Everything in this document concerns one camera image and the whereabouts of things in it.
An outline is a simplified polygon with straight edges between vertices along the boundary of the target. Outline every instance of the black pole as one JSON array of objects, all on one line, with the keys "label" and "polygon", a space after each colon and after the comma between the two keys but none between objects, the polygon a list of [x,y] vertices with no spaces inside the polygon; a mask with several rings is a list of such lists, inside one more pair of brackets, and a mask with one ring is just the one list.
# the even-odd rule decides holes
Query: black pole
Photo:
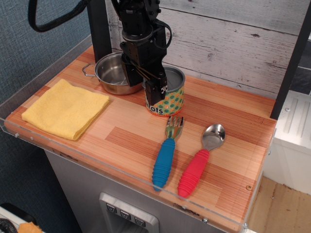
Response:
[{"label": "black pole", "polygon": [[87,5],[87,13],[97,62],[112,52],[105,1],[92,0]]},{"label": "black pole", "polygon": [[278,116],[281,113],[283,104],[285,102],[286,96],[291,87],[294,75],[299,65],[300,58],[302,56],[302,53],[306,47],[308,38],[310,36],[310,32],[311,32],[311,2],[309,4],[306,17],[302,23],[302,27],[301,27],[296,45],[292,53],[292,57],[288,64],[282,85],[278,92],[276,102],[274,104],[274,107],[273,107],[273,110],[270,116],[273,119],[278,119]]}]

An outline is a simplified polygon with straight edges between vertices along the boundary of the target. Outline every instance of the blue fork handle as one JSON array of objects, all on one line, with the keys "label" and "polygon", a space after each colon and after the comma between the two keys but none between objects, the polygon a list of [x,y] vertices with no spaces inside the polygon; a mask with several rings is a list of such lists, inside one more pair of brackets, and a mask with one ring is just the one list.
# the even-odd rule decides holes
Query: blue fork handle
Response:
[{"label": "blue fork handle", "polygon": [[159,154],[157,155],[154,171],[152,175],[152,183],[158,187],[163,187],[169,178],[172,161],[175,149],[175,141],[172,138],[167,138],[161,146]]}]

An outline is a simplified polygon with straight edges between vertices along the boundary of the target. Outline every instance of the wood grain surface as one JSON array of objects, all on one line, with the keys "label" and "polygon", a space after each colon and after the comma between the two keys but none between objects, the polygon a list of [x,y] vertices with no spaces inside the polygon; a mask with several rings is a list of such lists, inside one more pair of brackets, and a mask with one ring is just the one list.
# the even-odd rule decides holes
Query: wood grain surface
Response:
[{"label": "wood grain surface", "polygon": [[311,196],[262,178],[248,226],[257,233],[311,232]]},{"label": "wood grain surface", "polygon": [[[186,76],[185,119],[176,141],[173,165],[165,190],[151,186],[153,165],[165,140],[167,118],[150,114],[144,91],[127,96],[111,95],[95,77],[86,77],[82,67],[94,62],[92,47],[79,56],[6,119],[11,133],[54,151],[76,163],[111,176],[185,213],[207,217],[209,223],[228,232],[238,232],[259,179],[262,162],[274,132],[270,119],[274,100]],[[110,96],[110,103],[77,141],[45,133],[21,119],[21,114],[60,79],[74,86]],[[177,196],[182,172],[202,148],[206,127],[220,123],[226,130],[224,144],[210,153],[201,180],[188,200]]]}]

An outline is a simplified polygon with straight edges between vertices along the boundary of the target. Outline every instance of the stainless steel pot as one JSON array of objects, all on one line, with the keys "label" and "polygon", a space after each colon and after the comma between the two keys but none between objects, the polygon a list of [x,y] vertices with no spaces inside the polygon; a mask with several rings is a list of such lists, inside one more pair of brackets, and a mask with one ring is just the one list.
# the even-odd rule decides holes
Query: stainless steel pot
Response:
[{"label": "stainless steel pot", "polygon": [[[121,66],[122,52],[114,52],[101,58],[97,63],[89,63],[82,68],[84,75],[97,77],[104,89],[115,95],[129,95],[142,89],[142,84],[130,86]],[[87,74],[85,69],[95,65],[95,74]]]}]

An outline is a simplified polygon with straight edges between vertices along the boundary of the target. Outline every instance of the black cable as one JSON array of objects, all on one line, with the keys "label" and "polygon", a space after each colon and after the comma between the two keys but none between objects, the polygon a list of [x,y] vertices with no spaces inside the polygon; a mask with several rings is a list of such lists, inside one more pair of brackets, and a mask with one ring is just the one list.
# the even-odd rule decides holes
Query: black cable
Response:
[{"label": "black cable", "polygon": [[160,26],[163,26],[163,27],[167,28],[167,29],[170,31],[170,39],[169,39],[169,41],[167,42],[166,46],[164,46],[164,47],[161,47],[161,46],[157,45],[157,44],[156,44],[156,39],[155,39],[155,38],[152,39],[152,41],[154,42],[155,46],[156,46],[158,49],[165,50],[165,49],[167,49],[167,48],[170,46],[170,44],[171,44],[172,37],[173,37],[172,30],[171,30],[171,28],[169,27],[169,25],[166,24],[165,22],[162,22],[162,21],[160,21],[160,20],[158,20],[158,19],[156,19],[154,22],[155,22],[155,24],[160,25]]},{"label": "black cable", "polygon": [[36,10],[37,10],[37,0],[29,0],[29,5],[28,5],[28,21],[30,26],[37,32],[43,33],[46,31],[49,31],[65,22],[68,20],[76,17],[78,14],[84,11],[86,6],[91,0],[81,0],[72,11],[68,12],[67,14],[64,14],[63,16],[60,16],[57,19],[54,19],[46,24],[42,25],[36,25],[35,23],[35,15],[36,15]]},{"label": "black cable", "polygon": [[0,218],[0,230],[4,233],[17,233],[17,230],[12,222],[5,218]]}]

